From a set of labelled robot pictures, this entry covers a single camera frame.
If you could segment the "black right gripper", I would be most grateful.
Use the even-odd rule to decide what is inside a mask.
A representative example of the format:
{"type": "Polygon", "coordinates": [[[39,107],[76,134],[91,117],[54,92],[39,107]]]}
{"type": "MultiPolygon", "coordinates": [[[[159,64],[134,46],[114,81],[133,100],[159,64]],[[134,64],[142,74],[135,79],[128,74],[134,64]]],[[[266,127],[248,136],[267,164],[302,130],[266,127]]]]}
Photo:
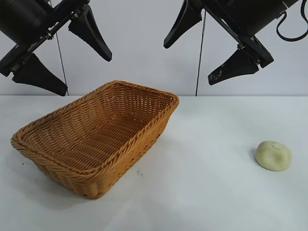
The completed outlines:
{"type": "Polygon", "coordinates": [[[292,7],[296,0],[184,0],[164,48],[170,48],[186,31],[202,21],[205,9],[237,42],[238,50],[208,75],[209,85],[251,75],[274,61],[256,34],[292,7]]]}

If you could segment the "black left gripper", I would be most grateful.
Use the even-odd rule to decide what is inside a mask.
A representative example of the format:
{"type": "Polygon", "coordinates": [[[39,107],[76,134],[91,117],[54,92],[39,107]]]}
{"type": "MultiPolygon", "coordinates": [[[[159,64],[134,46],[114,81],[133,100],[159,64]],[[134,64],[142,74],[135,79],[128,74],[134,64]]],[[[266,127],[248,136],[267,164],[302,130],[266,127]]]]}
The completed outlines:
{"type": "Polygon", "coordinates": [[[25,64],[14,72],[13,82],[65,96],[67,85],[50,72],[33,52],[71,19],[69,31],[103,59],[111,61],[112,52],[97,27],[87,0],[63,0],[55,7],[46,0],[2,0],[0,31],[14,41],[15,46],[1,59],[0,73],[7,77],[15,65],[26,59],[25,64]]]}

